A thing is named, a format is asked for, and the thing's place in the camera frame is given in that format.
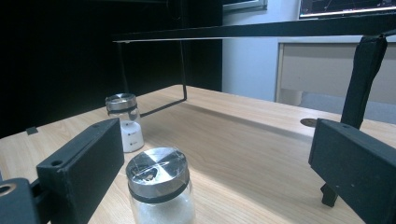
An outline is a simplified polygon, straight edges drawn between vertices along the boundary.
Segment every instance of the wooden table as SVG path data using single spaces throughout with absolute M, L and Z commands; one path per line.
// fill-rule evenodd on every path
M 141 112 L 180 99 L 181 86 L 137 98 Z M 340 116 L 188 87 L 186 102 L 142 118 L 143 149 L 125 163 L 90 223 L 133 223 L 125 166 L 152 147 L 178 147 L 191 170 L 196 223 L 362 223 L 338 199 L 321 203 L 323 180 L 309 167 L 313 128 L 305 118 Z M 35 166 L 88 126 L 108 119 L 100 108 L 0 140 L 4 179 L 37 177 Z M 365 120 L 361 130 L 396 147 L 396 125 Z

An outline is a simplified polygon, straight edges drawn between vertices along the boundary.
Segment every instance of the white wall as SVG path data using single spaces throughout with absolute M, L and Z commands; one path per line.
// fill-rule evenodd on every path
M 299 0 L 268 0 L 268 9 L 225 14 L 223 25 L 294 21 Z M 276 95 L 278 39 L 237 38 L 223 40 L 224 92 L 274 101 Z

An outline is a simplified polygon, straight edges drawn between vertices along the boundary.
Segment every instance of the computer monitor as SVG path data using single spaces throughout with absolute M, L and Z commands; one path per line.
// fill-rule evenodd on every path
M 395 13 L 396 0 L 300 0 L 299 19 Z

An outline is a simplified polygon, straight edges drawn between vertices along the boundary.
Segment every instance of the silver lid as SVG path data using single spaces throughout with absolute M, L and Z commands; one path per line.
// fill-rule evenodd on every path
M 129 190 L 144 203 L 162 203 L 175 198 L 189 184 L 184 154 L 173 147 L 156 147 L 133 157 L 127 167 Z
M 106 98 L 107 111 L 125 110 L 136 106 L 136 97 L 131 93 L 120 93 Z

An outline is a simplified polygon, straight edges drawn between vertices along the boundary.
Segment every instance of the metal rod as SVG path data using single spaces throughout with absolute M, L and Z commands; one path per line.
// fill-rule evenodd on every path
M 163 41 L 186 39 L 223 39 L 236 37 L 379 35 L 396 29 L 396 14 L 355 16 L 336 19 L 282 21 L 130 33 L 113 35 L 113 41 Z
M 181 84 L 183 84 L 183 100 L 187 100 L 187 85 L 186 85 L 186 70 L 188 69 L 188 65 L 186 64 L 186 54 L 185 54 L 185 46 L 183 41 L 179 41 L 180 43 L 180 58 L 181 58 Z
M 167 104 L 167 105 L 160 106 L 160 107 L 158 107 L 158 108 L 155 108 L 155 109 L 153 109 L 153 110 L 150 110 L 149 112 L 142 113 L 142 114 L 140 115 L 140 117 L 143 118 L 143 117 L 148 116 L 148 115 L 150 115 L 150 114 L 154 114 L 154 113 L 156 113 L 156 112 L 158 112 L 158 111 L 161 111 L 161 110 L 163 110 L 163 109 L 169 108 L 169 107 L 171 107 L 172 105 L 178 105 L 178 104 L 180 104 L 180 103 L 182 103 L 182 102 L 184 102 L 184 101 L 186 101 L 186 100 L 185 100 L 185 99 L 182 99 L 182 100 L 174 101 L 174 102 L 172 102 L 172 103 L 170 103 L 170 104 Z
M 119 52 L 119 62 L 120 62 L 122 85 L 124 88 L 124 92 L 129 92 L 128 81 L 125 76 L 125 66 L 124 66 L 123 57 L 122 57 L 122 44 L 117 43 L 117 47 L 118 47 L 118 52 Z

